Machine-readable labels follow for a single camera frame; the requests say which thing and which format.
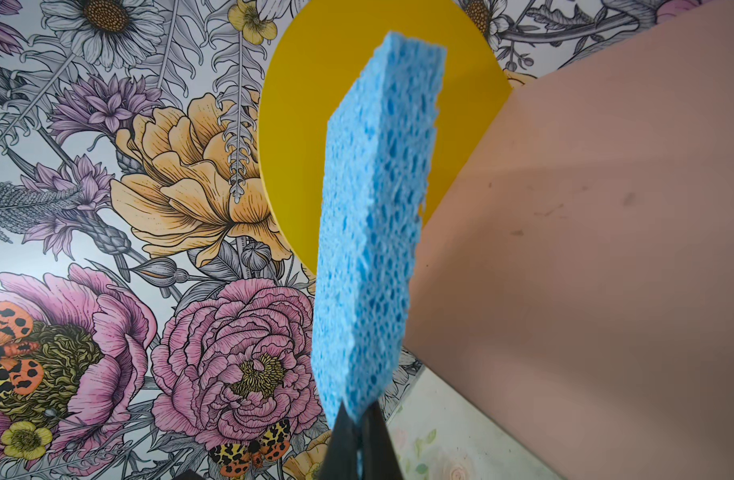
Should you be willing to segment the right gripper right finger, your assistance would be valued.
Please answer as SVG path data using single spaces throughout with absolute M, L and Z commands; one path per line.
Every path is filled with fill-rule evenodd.
M 373 402 L 361 419 L 362 478 L 403 480 L 379 402 Z

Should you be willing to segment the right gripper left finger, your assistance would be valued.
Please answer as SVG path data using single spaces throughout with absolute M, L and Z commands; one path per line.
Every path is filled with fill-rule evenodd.
M 359 448 L 359 427 L 341 404 L 318 479 L 359 480 Z

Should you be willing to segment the blue sponge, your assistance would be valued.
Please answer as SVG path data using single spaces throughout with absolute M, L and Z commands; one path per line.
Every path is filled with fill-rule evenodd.
M 399 363 L 445 60 L 387 34 L 327 123 L 311 362 L 329 423 L 359 420 Z

